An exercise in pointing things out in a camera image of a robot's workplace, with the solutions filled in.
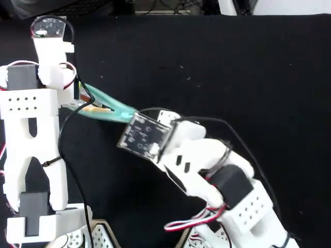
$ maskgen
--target red and white wire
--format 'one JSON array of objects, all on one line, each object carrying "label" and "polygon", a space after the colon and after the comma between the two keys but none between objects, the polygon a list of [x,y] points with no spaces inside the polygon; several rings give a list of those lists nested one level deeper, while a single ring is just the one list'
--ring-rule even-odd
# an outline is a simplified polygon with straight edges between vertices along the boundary
[{"label": "red and white wire", "polygon": [[60,63],[60,65],[61,64],[66,64],[66,65],[68,65],[72,70],[73,70],[73,76],[72,76],[72,78],[69,80],[69,83],[67,83],[64,87],[63,87],[63,89],[66,89],[66,88],[68,88],[73,82],[74,82],[74,80],[75,80],[75,78],[76,78],[76,76],[77,76],[77,69],[76,69],[76,67],[72,64],[72,63],[70,63],[70,62],[63,62],[63,63]]},{"label": "red and white wire", "polygon": [[199,236],[197,236],[197,237],[192,237],[191,236],[189,240],[193,241],[194,243],[195,243],[195,241],[200,241],[200,242],[204,243],[204,247],[210,248],[210,245],[208,244],[208,242],[206,240],[204,240],[203,238],[199,237]]},{"label": "red and white wire", "polygon": [[6,143],[3,144],[1,150],[0,150],[0,160],[2,159],[2,157],[5,154],[5,150],[6,150]]},{"label": "red and white wire", "polygon": [[22,248],[22,244],[18,244],[19,246],[16,246],[14,244],[9,244],[11,248]]},{"label": "red and white wire", "polygon": [[223,212],[225,211],[226,208],[227,208],[227,205],[224,204],[222,207],[220,207],[217,210],[216,213],[212,214],[211,216],[206,217],[206,215],[209,214],[210,210],[214,210],[214,208],[210,209],[209,207],[206,207],[202,211],[200,211],[198,214],[196,214],[194,216],[194,218],[192,218],[191,220],[173,221],[173,222],[170,222],[167,225],[165,225],[164,229],[166,231],[179,231],[179,230],[183,230],[183,229],[186,229],[189,227],[194,227],[197,225],[209,223],[211,221],[218,219],[223,214]]}]

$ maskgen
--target wire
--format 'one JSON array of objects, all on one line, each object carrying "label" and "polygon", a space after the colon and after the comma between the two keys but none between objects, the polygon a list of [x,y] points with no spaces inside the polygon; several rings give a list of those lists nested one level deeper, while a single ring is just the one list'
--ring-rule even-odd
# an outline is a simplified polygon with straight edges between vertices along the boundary
[{"label": "wire", "polygon": [[69,83],[67,83],[67,84],[63,87],[63,89],[66,89],[66,88],[68,88],[68,87],[74,82],[74,80],[75,80],[75,78],[76,78],[76,76],[77,76],[77,69],[76,69],[76,67],[75,67],[72,63],[70,63],[70,62],[68,62],[68,61],[63,62],[63,63],[61,63],[61,64],[66,64],[66,65],[70,66],[71,69],[73,70],[73,77],[70,79]]},{"label": "wire", "polygon": [[16,60],[14,62],[11,62],[7,66],[14,66],[16,64],[33,64],[33,65],[39,66],[39,64],[37,62],[30,61],[30,60]]},{"label": "wire", "polygon": [[64,134],[64,131],[68,125],[68,122],[70,121],[70,119],[76,115],[78,113],[79,110],[83,109],[84,107],[92,104],[95,100],[94,96],[91,94],[91,92],[88,90],[88,88],[86,87],[86,85],[81,81],[82,83],[82,86],[84,87],[84,89],[86,90],[87,94],[89,95],[90,97],[90,101],[82,104],[81,106],[79,106],[77,109],[75,109],[74,111],[72,111],[67,117],[66,119],[64,120],[64,122],[62,123],[62,126],[61,126],[61,129],[60,129],[60,132],[59,132],[59,136],[58,136],[58,152],[61,156],[61,158],[65,161],[67,167],[69,168],[71,174],[72,174],[72,177],[74,178],[75,182],[76,182],[76,185],[77,185],[77,188],[79,190],[79,193],[81,194],[82,196],[82,199],[83,199],[83,204],[84,204],[84,211],[85,211],[85,218],[86,218],[86,225],[87,225],[87,230],[88,230],[88,234],[89,234],[89,237],[91,239],[91,245],[92,245],[92,248],[94,247],[94,243],[93,243],[93,238],[92,238],[92,231],[91,231],[91,227],[89,225],[89,218],[88,218],[88,209],[87,209],[87,204],[86,204],[86,197],[85,197],[85,194],[83,192],[83,189],[82,189],[82,186],[81,184],[79,183],[79,179],[76,175],[76,173],[74,172],[70,162],[67,160],[67,158],[65,157],[64,155],[64,152],[63,152],[63,134]]},{"label": "wire", "polygon": [[224,204],[224,205],[222,205],[222,207],[220,207],[218,209],[217,213],[214,215],[207,216],[207,215],[209,215],[209,213],[208,213],[208,214],[203,214],[202,218],[170,222],[164,226],[164,229],[166,231],[179,231],[179,230],[186,229],[188,227],[194,227],[197,225],[209,223],[211,221],[218,219],[223,214],[223,212],[225,211],[226,208],[227,208],[227,205]]},{"label": "wire", "polygon": [[166,4],[163,0],[159,0],[160,4],[162,4],[163,6],[167,7],[168,9],[172,10],[174,12],[174,14],[181,14],[179,13],[176,9],[173,9],[170,7],[170,5]]},{"label": "wire", "polygon": [[67,21],[66,19],[64,19],[62,17],[58,17],[57,15],[48,14],[48,15],[45,15],[45,16],[43,15],[41,17],[37,17],[30,26],[31,35],[36,36],[36,37],[40,37],[39,35],[35,34],[34,27],[38,22],[41,22],[42,20],[45,20],[45,19],[48,19],[48,18],[57,19],[57,20],[60,20],[60,21],[64,22],[65,24],[67,24],[67,26],[70,28],[70,31],[71,31],[71,43],[73,44],[74,43],[74,36],[75,36],[75,31],[74,31],[73,25],[69,21]]},{"label": "wire", "polygon": [[288,243],[289,243],[291,237],[292,237],[292,235],[288,232],[288,235],[286,236],[285,242],[282,247],[278,247],[276,245],[272,245],[272,247],[273,248],[286,248],[286,246],[288,246]]},{"label": "wire", "polygon": [[157,3],[157,0],[154,0],[154,2],[152,4],[151,8],[149,9],[149,11],[147,11],[146,13],[143,13],[143,15],[146,15],[146,14],[151,13],[154,10],[154,8],[155,8],[156,3]]},{"label": "wire", "polygon": [[229,241],[229,248],[232,248],[232,241],[231,241],[231,239],[230,239],[230,236],[229,236],[229,234],[228,234],[228,231],[226,230],[226,228],[224,227],[224,225],[223,225],[221,222],[219,222],[219,224],[220,224],[221,227],[223,228],[224,233],[225,233],[225,235],[226,235],[226,237],[227,237],[227,239],[228,239],[228,241]]},{"label": "wire", "polygon": [[187,117],[182,117],[179,119],[175,119],[173,120],[173,122],[179,122],[179,121],[183,121],[183,120],[189,120],[189,121],[213,121],[213,122],[218,122],[218,123],[222,123],[224,125],[226,125],[231,132],[234,134],[234,136],[236,136],[236,138],[239,140],[239,142],[241,143],[241,145],[243,146],[243,148],[247,151],[247,153],[250,155],[250,157],[253,159],[254,164],[256,165],[261,177],[263,178],[266,186],[269,189],[269,192],[271,194],[271,198],[274,202],[274,206],[275,206],[275,212],[278,216],[278,219],[281,221],[281,213],[280,213],[280,208],[279,208],[279,204],[275,195],[275,192],[273,190],[273,188],[271,187],[271,184],[269,183],[268,179],[266,178],[266,176],[264,175],[264,172],[262,170],[262,167],[260,166],[260,164],[258,163],[257,159],[255,158],[255,156],[253,155],[253,153],[251,152],[251,150],[248,148],[248,146],[246,145],[246,143],[243,141],[243,139],[239,136],[239,134],[234,130],[234,128],[227,123],[225,120],[223,119],[219,119],[219,118],[213,118],[213,117],[202,117],[202,116],[187,116]]},{"label": "wire", "polygon": [[6,151],[6,143],[4,143],[4,144],[2,145],[2,148],[1,148],[1,150],[0,150],[0,160],[1,160],[2,157],[4,156],[5,151]]},{"label": "wire", "polygon": [[[34,25],[39,22],[39,21],[42,21],[46,18],[54,18],[54,19],[57,19],[57,20],[60,20],[60,21],[63,21],[64,23],[66,23],[69,27],[70,27],[70,30],[71,30],[71,43],[74,44],[74,35],[75,35],[75,31],[74,31],[74,27],[73,25],[61,18],[61,17],[57,17],[56,15],[45,15],[45,16],[42,16],[42,17],[39,17],[37,18],[30,26],[30,29],[31,29],[31,33],[33,35],[34,32],[33,32],[33,28],[34,28]],[[74,53],[73,54],[73,63],[77,66],[77,58],[76,58],[76,54]],[[90,97],[90,100],[84,104],[82,104],[81,106],[79,106],[77,109],[75,109],[74,111],[72,111],[67,117],[66,119],[64,120],[64,122],[62,123],[61,125],[61,128],[60,128],[60,132],[59,132],[59,135],[58,135],[58,152],[59,152],[59,155],[60,157],[64,160],[64,162],[66,163],[66,166],[68,167],[68,169],[70,170],[71,172],[71,175],[73,177],[73,179],[75,180],[75,183],[77,185],[77,188],[78,188],[78,191],[83,199],[83,204],[84,204],[84,212],[85,212],[85,219],[86,219],[86,226],[87,226],[87,231],[88,231],[88,235],[89,235],[89,238],[90,238],[90,241],[91,241],[91,248],[94,248],[94,242],[93,242],[93,237],[92,237],[92,231],[91,231],[91,226],[89,224],[89,218],[88,218],[88,209],[87,209],[87,204],[86,204],[86,197],[85,197],[85,194],[84,194],[84,191],[82,189],[82,186],[79,182],[79,179],[78,179],[78,176],[76,175],[73,167],[71,166],[69,160],[67,160],[67,158],[65,157],[64,155],[64,152],[63,152],[63,134],[64,134],[64,131],[69,123],[69,121],[72,119],[73,116],[75,116],[79,110],[83,109],[84,107],[92,104],[94,101],[95,101],[95,98],[94,96],[91,94],[91,92],[89,91],[89,89],[86,87],[86,85],[84,84],[84,82],[80,79],[79,77],[79,74],[77,73],[76,75],[77,79],[79,82],[81,82],[83,88],[86,90],[87,94],[89,95]]]},{"label": "wire", "polygon": [[139,112],[146,112],[146,111],[171,111],[169,109],[166,109],[164,107],[147,107],[147,108],[143,108],[142,110],[139,110]]}]

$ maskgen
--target white plastic part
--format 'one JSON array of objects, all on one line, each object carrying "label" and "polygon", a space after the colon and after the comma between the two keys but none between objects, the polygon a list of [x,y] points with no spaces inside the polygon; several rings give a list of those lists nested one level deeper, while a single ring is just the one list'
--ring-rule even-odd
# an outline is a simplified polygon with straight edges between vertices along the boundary
[{"label": "white plastic part", "polygon": [[47,88],[63,90],[64,87],[64,69],[60,65],[40,65],[38,68],[38,77],[42,84]]},{"label": "white plastic part", "polygon": [[0,66],[0,86],[7,88],[7,66]]},{"label": "white plastic part", "polygon": [[170,126],[172,120],[180,118],[180,115],[173,111],[161,110],[157,121],[163,125]]},{"label": "white plastic part", "polygon": [[39,76],[41,81],[45,85],[49,85],[49,88],[58,90],[58,103],[59,107],[62,105],[69,105],[73,102],[73,84],[67,89],[63,90],[63,85],[67,85],[72,76],[72,71],[63,70],[62,74],[59,74],[57,67],[60,63],[67,62],[66,53],[73,53],[74,46],[70,42],[63,42],[63,38],[38,38],[33,37],[36,52],[39,60]]},{"label": "white plastic part", "polygon": [[221,14],[226,16],[236,16],[237,11],[234,7],[233,0],[218,0],[219,9]]},{"label": "white plastic part", "polygon": [[[4,192],[15,211],[25,191],[25,175],[31,158],[42,164],[59,156],[57,91],[52,89],[0,91],[1,118],[5,124],[7,159]],[[28,118],[36,117],[37,136],[29,133]],[[63,160],[44,167],[50,183],[50,204],[63,210],[68,203],[67,174]]]},{"label": "white plastic part", "polygon": [[[251,182],[254,190],[218,221],[223,223],[237,248],[282,247],[287,232],[273,211],[271,199],[262,183],[258,180]],[[298,248],[298,245],[291,239],[287,248]]]},{"label": "white plastic part", "polygon": [[236,230],[242,235],[252,229],[263,217],[273,210],[273,202],[264,189],[262,183],[252,180],[252,190],[231,211],[226,211],[222,220],[227,228]]},{"label": "white plastic part", "polygon": [[67,241],[68,248],[79,248],[82,246],[84,241],[82,229],[68,233],[67,236],[68,236],[68,241]]},{"label": "white plastic part", "polygon": [[[183,190],[188,196],[197,196],[213,207],[220,207],[223,204],[220,192],[202,178],[198,172],[215,166],[223,157],[226,148],[225,144],[215,139],[185,141],[179,148],[163,155],[159,164],[163,164],[181,181],[185,187]],[[254,176],[254,170],[250,163],[233,151],[224,162],[224,165],[227,164],[237,165],[248,178]]]},{"label": "white plastic part", "polygon": [[187,120],[179,122],[171,139],[168,141],[164,154],[172,152],[172,150],[178,148],[182,142],[195,141],[204,138],[206,132],[206,128],[200,124]]},{"label": "white plastic part", "polygon": [[[50,242],[64,234],[86,226],[83,204],[68,204],[69,210],[57,211],[56,214],[41,216],[39,218],[39,235],[25,236],[25,217],[8,218],[7,242],[8,243],[33,243]],[[89,220],[92,211],[88,207]]]},{"label": "white plastic part", "polygon": [[101,224],[96,225],[92,232],[94,248],[114,248],[105,227]]},{"label": "white plastic part", "polygon": [[323,13],[331,13],[330,0],[258,0],[253,10],[255,16]]},{"label": "white plastic part", "polygon": [[67,61],[68,44],[63,42],[62,37],[32,38],[40,65],[58,65]]}]

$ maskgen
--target white plastic bracket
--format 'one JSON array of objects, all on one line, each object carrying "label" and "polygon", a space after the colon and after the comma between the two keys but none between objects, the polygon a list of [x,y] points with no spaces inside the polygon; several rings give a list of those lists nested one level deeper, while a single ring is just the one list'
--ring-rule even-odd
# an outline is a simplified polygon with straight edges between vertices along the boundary
[{"label": "white plastic bracket", "polygon": [[[87,209],[88,218],[91,220],[92,211],[90,207]],[[50,242],[84,226],[86,227],[84,205],[68,204],[67,210],[39,217],[38,236],[25,236],[25,217],[8,218],[6,237],[8,243]]]},{"label": "white plastic bracket", "polygon": [[92,232],[94,248],[114,248],[105,227],[96,225]]},{"label": "white plastic bracket", "polygon": [[[5,124],[7,159],[4,192],[18,212],[19,197],[25,191],[25,175],[31,158],[40,164],[59,156],[57,91],[52,89],[0,92],[1,118]],[[28,119],[36,118],[37,136],[29,133]],[[50,204],[63,210],[68,203],[67,174],[63,160],[43,168],[50,183]]]},{"label": "white plastic bracket", "polygon": [[[178,185],[188,196],[197,196],[204,199],[213,207],[220,207],[223,204],[220,192],[210,185],[199,174],[202,169],[211,169],[223,157],[227,147],[219,140],[198,139],[194,141],[184,141],[172,152],[164,154],[160,163],[167,169],[167,175],[177,185],[178,182],[173,179],[169,171],[180,182],[183,187]],[[224,166],[236,164],[239,166],[248,178],[254,176],[254,170],[250,163],[235,152],[231,152],[228,159],[224,161]]]}]

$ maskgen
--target electronic component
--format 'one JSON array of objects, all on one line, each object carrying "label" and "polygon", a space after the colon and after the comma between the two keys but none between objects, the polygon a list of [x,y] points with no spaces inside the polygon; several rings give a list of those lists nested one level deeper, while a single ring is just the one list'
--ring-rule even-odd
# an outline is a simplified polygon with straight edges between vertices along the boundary
[{"label": "electronic component", "polygon": [[8,67],[8,90],[38,89],[42,84],[38,78],[36,65]]},{"label": "electronic component", "polygon": [[217,171],[212,176],[210,183],[221,192],[229,208],[234,208],[253,190],[253,186],[243,170],[232,164]]},{"label": "electronic component", "polygon": [[48,192],[23,192],[20,197],[20,217],[25,217],[25,235],[39,235],[39,217],[54,214]]},{"label": "electronic component", "polygon": [[65,28],[61,20],[46,18],[34,25],[33,33],[38,37],[63,37]]},{"label": "electronic component", "polygon": [[171,130],[171,127],[135,112],[117,146],[152,161],[164,147]]}]

